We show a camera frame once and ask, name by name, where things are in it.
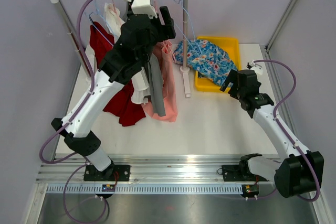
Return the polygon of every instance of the white table surface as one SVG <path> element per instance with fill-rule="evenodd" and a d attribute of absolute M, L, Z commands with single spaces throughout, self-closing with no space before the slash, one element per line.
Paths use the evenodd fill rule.
<path fill-rule="evenodd" d="M 262 59 L 259 45 L 240 45 L 241 66 Z M 101 112 L 92 131 L 101 140 L 108 154 L 132 155 L 208 155 L 208 154 L 277 154 L 261 127 L 242 110 L 240 103 L 228 94 L 199 92 L 194 87 L 194 71 L 189 74 L 192 96 L 184 97 L 179 66 L 174 65 L 176 100 L 179 114 L 175 123 L 161 122 L 147 116 L 134 126 L 122 127 L 119 118 Z M 258 76 L 260 92 L 274 95 L 266 68 Z M 69 111 L 88 87 L 81 68 L 78 74 Z M 71 153 L 63 138 L 57 154 Z"/>

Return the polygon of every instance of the gray fabric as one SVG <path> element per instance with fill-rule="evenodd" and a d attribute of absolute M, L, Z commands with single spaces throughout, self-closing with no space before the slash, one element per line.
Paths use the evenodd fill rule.
<path fill-rule="evenodd" d="M 159 61 L 155 55 L 152 55 L 148 63 L 148 79 L 149 87 L 151 91 L 151 102 L 153 105 L 154 113 L 158 116 L 165 116 L 166 111 L 164 109 L 162 86 L 163 79 Z"/>

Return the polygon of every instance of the red garment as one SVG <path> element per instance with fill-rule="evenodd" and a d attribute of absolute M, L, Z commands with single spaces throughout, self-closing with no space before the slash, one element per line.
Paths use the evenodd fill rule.
<path fill-rule="evenodd" d="M 114 44 L 114 37 L 108 34 L 105 29 L 98 23 L 93 22 L 97 29 Z M 113 46 L 106 41 L 106 39 L 100 34 L 99 31 L 91 25 L 90 46 L 95 51 L 95 57 L 97 60 L 97 66 L 99 66 L 101 60 L 105 57 L 105 54 L 110 51 Z M 120 90 L 105 106 L 103 111 L 110 112 L 119 117 L 119 123 L 122 126 L 135 125 L 137 121 L 146 117 L 140 104 L 134 104 L 131 101 L 131 97 L 134 92 L 134 87 L 130 81 L 122 90 Z"/>

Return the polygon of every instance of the purple tube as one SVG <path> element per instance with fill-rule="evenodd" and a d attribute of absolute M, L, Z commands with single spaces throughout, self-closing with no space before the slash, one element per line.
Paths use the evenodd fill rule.
<path fill-rule="evenodd" d="M 106 208 L 107 208 L 107 201 L 106 199 L 102 198 L 102 200 L 104 201 L 104 209 L 101 213 L 101 215 L 94 221 L 90 221 L 90 222 L 82 222 L 82 221 L 79 221 L 79 220 L 76 220 L 69 212 L 69 210 L 67 209 L 67 205 L 66 205 L 66 199 L 65 199 L 65 195 L 66 195 L 66 190 L 67 190 L 67 186 L 71 180 L 71 178 L 74 176 L 74 174 L 79 171 L 80 169 L 82 169 L 83 167 L 85 167 L 86 164 L 83 164 L 81 166 L 79 166 L 71 175 L 70 177 L 68 178 L 67 182 L 65 183 L 64 185 L 64 190 L 63 190 L 63 208 L 64 208 L 64 211 L 65 211 L 65 214 L 71 219 L 73 220 L 74 222 L 76 223 L 79 223 L 79 224 L 94 224 L 94 223 L 97 223 L 102 217 L 103 215 L 105 214 L 106 212 Z"/>

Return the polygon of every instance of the floral fabric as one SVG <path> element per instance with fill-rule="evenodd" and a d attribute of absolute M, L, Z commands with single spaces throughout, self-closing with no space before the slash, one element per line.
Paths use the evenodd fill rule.
<path fill-rule="evenodd" d="M 175 63 L 182 64 L 182 41 L 177 45 L 174 57 Z M 200 39 L 192 40 L 188 44 L 187 64 L 219 86 L 224 83 L 231 69 L 238 71 L 227 52 L 207 40 Z"/>

